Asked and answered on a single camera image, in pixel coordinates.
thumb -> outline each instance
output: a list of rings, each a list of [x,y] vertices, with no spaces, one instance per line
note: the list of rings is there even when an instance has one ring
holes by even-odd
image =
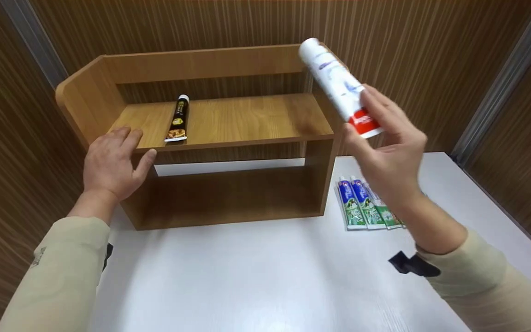
[[[139,166],[137,166],[135,171],[133,172],[133,178],[139,183],[139,185],[145,182],[145,179],[147,178],[147,173],[153,166],[155,157],[157,157],[157,150],[150,149],[143,155],[143,157],[139,161]]]
[[[366,139],[358,135],[358,132],[351,124],[343,125],[343,141],[348,153],[356,158],[360,168],[371,163],[375,153],[374,149]]]

black object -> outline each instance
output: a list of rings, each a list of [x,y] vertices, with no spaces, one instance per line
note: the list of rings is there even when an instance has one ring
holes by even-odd
[[[112,246],[111,243],[108,243],[108,246],[106,247],[106,259],[104,259],[104,267],[101,269],[102,271],[106,269],[106,265],[108,265],[108,258],[112,256],[112,251],[114,251],[114,246]]]
[[[396,255],[388,260],[397,271],[402,274],[415,273],[420,277],[438,277],[442,272],[440,269],[425,262],[419,255],[415,254],[407,258],[404,252],[399,251]]]
[[[181,95],[175,103],[175,111],[173,112],[173,120],[169,126],[165,142],[180,142],[188,139],[186,128],[188,127],[188,108],[189,97]]]

table surface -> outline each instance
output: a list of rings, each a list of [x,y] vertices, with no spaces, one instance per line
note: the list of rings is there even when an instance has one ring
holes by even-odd
[[[182,174],[300,165],[260,160],[168,166]],[[333,181],[361,176],[338,157]],[[531,279],[531,240],[444,153],[427,153],[423,191],[460,223],[502,250]],[[337,195],[322,217],[135,231],[122,211],[90,330],[467,332],[425,279],[387,262],[412,255],[406,229],[345,231]]]

beige sleeve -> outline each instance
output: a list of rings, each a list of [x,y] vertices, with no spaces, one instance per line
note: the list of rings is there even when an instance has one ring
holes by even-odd
[[[110,227],[98,218],[53,224],[8,304],[0,332],[85,331]]]
[[[531,332],[531,281],[477,233],[447,255],[418,250],[441,271],[427,280],[472,331]]]

right hand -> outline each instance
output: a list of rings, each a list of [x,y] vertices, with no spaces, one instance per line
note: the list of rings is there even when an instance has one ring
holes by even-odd
[[[362,105],[384,129],[388,145],[373,149],[351,124],[344,124],[345,144],[371,189],[387,206],[397,208],[422,197],[418,175],[427,136],[394,101],[371,86],[365,88],[360,95]]]
[[[142,136],[142,130],[131,131],[129,127],[122,127],[97,138],[85,158],[84,192],[97,193],[118,203],[138,189],[157,155],[155,149],[150,149],[138,167],[133,168],[132,153]]]

